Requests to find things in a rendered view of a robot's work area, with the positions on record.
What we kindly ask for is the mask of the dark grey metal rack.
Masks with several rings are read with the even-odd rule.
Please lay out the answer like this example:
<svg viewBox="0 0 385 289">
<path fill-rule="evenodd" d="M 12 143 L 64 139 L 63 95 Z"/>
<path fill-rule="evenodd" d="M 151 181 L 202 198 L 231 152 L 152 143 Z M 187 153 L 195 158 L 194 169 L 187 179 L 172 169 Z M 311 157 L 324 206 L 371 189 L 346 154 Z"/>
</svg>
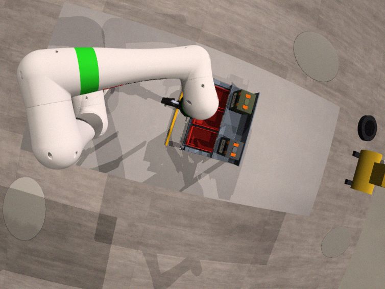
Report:
<svg viewBox="0 0 385 289">
<path fill-rule="evenodd" d="M 214 82 L 215 86 L 230 91 L 229 95 L 228 95 L 227 103 L 226 103 L 226 106 L 225 106 L 224 114 L 223 114 L 223 117 L 222 117 L 222 120 L 221 120 L 219 131 L 217 132 L 217 131 L 214 131 L 214 130 L 211 130 L 211 129 L 207 129 L 207 128 L 204 128 L 204 127 L 201 127 L 201 126 L 198 126 L 198 125 L 194 125 L 194 124 L 191 123 L 193 119 L 190 118 L 187 130 L 186 130 L 185 138 L 184 138 L 184 141 L 183 141 L 183 145 L 180 146 L 180 150 L 181 151 L 185 150 L 185 151 L 188 151 L 188 152 L 191 152 L 191 153 L 199 154 L 199 155 L 202 155 L 202 156 L 210 157 L 212 159 L 216 159 L 216 160 L 220 160 L 220 161 L 223 161 L 223 162 L 227 162 L 227 163 L 231 163 L 231 164 L 235 164 L 237 166 L 240 166 L 240 163 L 241 163 L 241 160 L 242 160 L 242 157 L 243 157 L 243 154 L 244 154 L 244 150 L 245 150 L 245 147 L 246 147 L 246 143 L 247 143 L 247 140 L 248 140 L 248 136 L 249 136 L 249 133 L 250 133 L 250 129 L 251 129 L 251 126 L 252 126 L 252 122 L 253 122 L 254 114 L 255 114 L 255 111 L 256 111 L 256 107 L 257 107 L 257 103 L 258 103 L 260 92 L 259 93 L 254 93 L 256 95 L 256 98 L 255 98 L 255 102 L 254 102 L 254 105 L 253 105 L 252 113 L 251 114 L 242 115 L 242 114 L 239 114 L 239 113 L 236 113 L 236 112 L 233 112 L 233 111 L 229 110 L 234 91 L 238 91 L 241 88 L 235 87 L 233 85 L 230 86 L 228 84 L 222 83 L 222 82 L 214 80 L 214 79 L 213 79 L 213 82 Z M 199 127 L 199 128 L 202 128 L 202 129 L 206 129 L 206 130 L 218 133 L 212 152 L 201 150 L 201 149 L 198 149 L 198 148 L 194 148 L 194 147 L 191 147 L 191 146 L 188 146 L 188 145 L 185 144 L 187 136 L 188 136 L 188 132 L 189 132 L 189 129 L 190 129 L 190 126 Z M 240 142 L 244 143 L 244 146 L 243 146 L 243 149 L 242 149 L 239 161 L 238 160 L 234 160 L 234 159 L 230 159 L 230 158 L 227 158 L 227 157 L 224 157 L 222 155 L 217 154 L 217 150 L 218 150 L 218 146 L 219 146 L 221 137 L 230 138 L 230 139 L 237 140 L 237 141 L 240 141 Z"/>
</svg>

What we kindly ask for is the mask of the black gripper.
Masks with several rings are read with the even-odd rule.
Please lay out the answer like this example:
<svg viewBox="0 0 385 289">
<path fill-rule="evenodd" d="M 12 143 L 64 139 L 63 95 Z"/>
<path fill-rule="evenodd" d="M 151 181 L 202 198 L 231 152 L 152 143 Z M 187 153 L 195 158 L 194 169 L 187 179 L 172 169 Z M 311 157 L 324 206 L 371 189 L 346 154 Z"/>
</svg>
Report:
<svg viewBox="0 0 385 289">
<path fill-rule="evenodd" d="M 167 105 L 169 106 L 173 106 L 177 109 L 179 109 L 179 100 L 176 101 L 175 98 L 162 98 L 161 100 L 161 103 L 164 104 L 164 106 L 166 107 Z"/>
</svg>

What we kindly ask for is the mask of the black tool case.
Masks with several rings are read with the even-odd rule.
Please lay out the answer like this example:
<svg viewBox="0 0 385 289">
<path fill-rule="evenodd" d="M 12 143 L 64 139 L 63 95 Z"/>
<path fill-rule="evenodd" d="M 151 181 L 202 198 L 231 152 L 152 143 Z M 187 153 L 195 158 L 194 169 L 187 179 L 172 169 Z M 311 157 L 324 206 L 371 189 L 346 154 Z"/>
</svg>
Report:
<svg viewBox="0 0 385 289">
<path fill-rule="evenodd" d="M 221 137 L 217 154 L 239 160 L 244 143 L 230 138 Z"/>
</svg>

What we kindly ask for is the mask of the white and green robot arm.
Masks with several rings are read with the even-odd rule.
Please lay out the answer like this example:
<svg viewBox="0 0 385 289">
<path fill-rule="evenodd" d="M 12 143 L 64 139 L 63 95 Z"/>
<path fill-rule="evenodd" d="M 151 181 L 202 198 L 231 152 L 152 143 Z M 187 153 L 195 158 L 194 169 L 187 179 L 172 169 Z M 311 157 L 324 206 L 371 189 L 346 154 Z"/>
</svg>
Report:
<svg viewBox="0 0 385 289">
<path fill-rule="evenodd" d="M 219 99 L 210 57 L 198 45 L 30 52 L 18 66 L 17 81 L 34 156 L 50 169 L 70 167 L 84 147 L 107 130 L 105 89 L 161 79 L 180 79 L 183 97 L 179 109 L 186 122 L 190 118 L 208 119 L 216 113 Z"/>
</svg>

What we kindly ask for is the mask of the dark green tool case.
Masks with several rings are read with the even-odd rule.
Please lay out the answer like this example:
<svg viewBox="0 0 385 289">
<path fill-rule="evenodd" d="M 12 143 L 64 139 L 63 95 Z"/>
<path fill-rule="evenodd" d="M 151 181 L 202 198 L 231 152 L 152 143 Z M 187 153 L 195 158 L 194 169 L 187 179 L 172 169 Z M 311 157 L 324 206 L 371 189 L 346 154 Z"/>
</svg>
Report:
<svg viewBox="0 0 385 289">
<path fill-rule="evenodd" d="M 243 89 L 234 91 L 230 111 L 245 115 L 251 114 L 256 95 Z"/>
</svg>

